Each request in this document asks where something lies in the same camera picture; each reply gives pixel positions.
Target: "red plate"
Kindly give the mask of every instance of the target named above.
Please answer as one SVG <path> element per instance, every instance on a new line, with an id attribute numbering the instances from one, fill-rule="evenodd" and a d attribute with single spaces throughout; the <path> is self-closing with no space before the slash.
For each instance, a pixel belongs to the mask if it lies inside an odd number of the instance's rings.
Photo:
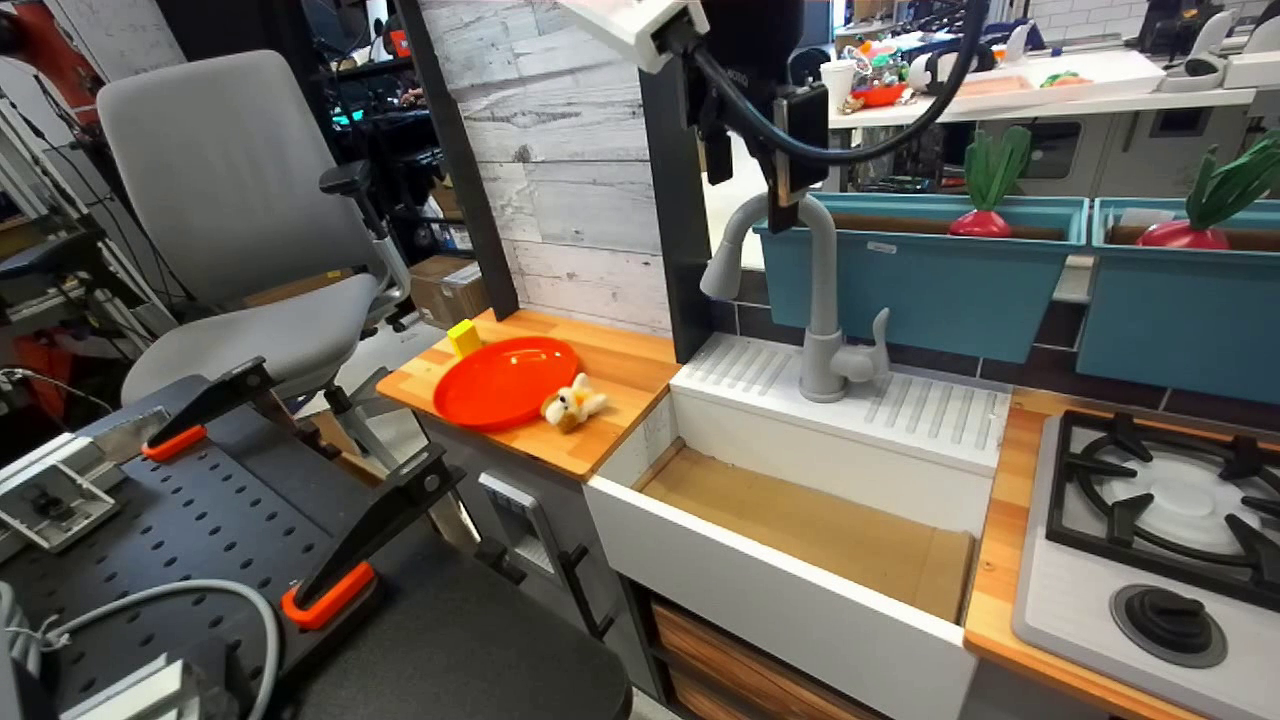
<path id="1" fill-rule="evenodd" d="M 548 335 L 485 345 L 443 373 L 436 411 L 471 433 L 505 433 L 540 420 L 557 387 L 571 385 L 581 359 Z"/>

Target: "farmhouse sink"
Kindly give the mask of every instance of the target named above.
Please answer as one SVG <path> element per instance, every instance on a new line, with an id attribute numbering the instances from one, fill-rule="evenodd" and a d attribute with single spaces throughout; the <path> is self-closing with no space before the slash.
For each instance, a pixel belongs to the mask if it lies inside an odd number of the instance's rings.
<path id="1" fill-rule="evenodd" d="M 682 366 L 588 482 L 609 563 L 885 717 L 959 717 L 1007 393 L 893 373 L 809 403 L 797 381 L 800 347 L 744 335 Z"/>

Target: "white tile wall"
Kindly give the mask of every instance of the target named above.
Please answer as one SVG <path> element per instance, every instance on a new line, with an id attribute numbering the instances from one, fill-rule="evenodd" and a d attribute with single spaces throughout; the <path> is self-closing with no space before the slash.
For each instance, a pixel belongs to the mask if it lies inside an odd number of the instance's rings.
<path id="1" fill-rule="evenodd" d="M 557 0 L 424 2 L 521 302 L 667 331 L 635 69 Z"/>
<path id="2" fill-rule="evenodd" d="M 1048 44 L 1071 44 L 1092 35 L 1121 35 L 1121 14 L 1139 0 L 1037 0 L 1034 19 Z"/>

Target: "gray chair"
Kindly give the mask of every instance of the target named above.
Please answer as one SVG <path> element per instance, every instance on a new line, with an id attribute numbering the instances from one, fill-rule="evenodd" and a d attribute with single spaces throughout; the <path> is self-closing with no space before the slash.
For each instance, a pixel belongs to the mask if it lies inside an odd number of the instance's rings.
<path id="1" fill-rule="evenodd" d="M 306 401 L 404 302 L 397 244 L 377 238 L 353 201 L 320 192 L 338 158 L 275 50 L 114 78 L 97 109 L 155 253 L 201 307 L 215 307 L 134 363 L 124 403 L 253 356 L 269 359 L 281 401 Z M 347 276 L 244 307 L 253 290 L 326 271 Z"/>

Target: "gray faucet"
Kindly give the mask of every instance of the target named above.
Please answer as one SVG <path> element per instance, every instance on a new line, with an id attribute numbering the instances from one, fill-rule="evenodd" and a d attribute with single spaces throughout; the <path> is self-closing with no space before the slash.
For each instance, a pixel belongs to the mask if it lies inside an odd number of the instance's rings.
<path id="1" fill-rule="evenodd" d="M 704 295 L 712 300 L 738 295 L 740 268 L 744 268 L 744 238 L 752 222 L 762 222 L 763 217 L 768 217 L 768 194 L 752 194 L 730 217 L 724 238 L 701 281 Z M 885 387 L 887 385 L 887 347 L 885 347 L 887 307 L 882 307 L 872 318 L 876 345 L 848 347 L 840 331 L 840 290 L 835 290 L 835 281 L 840 281 L 835 221 L 819 201 L 805 194 L 800 222 L 813 234 L 813 262 L 809 262 L 813 295 L 809 295 L 809 328 L 800 347 L 800 393 L 816 403 L 832 403 L 845 396 L 848 385 Z"/>

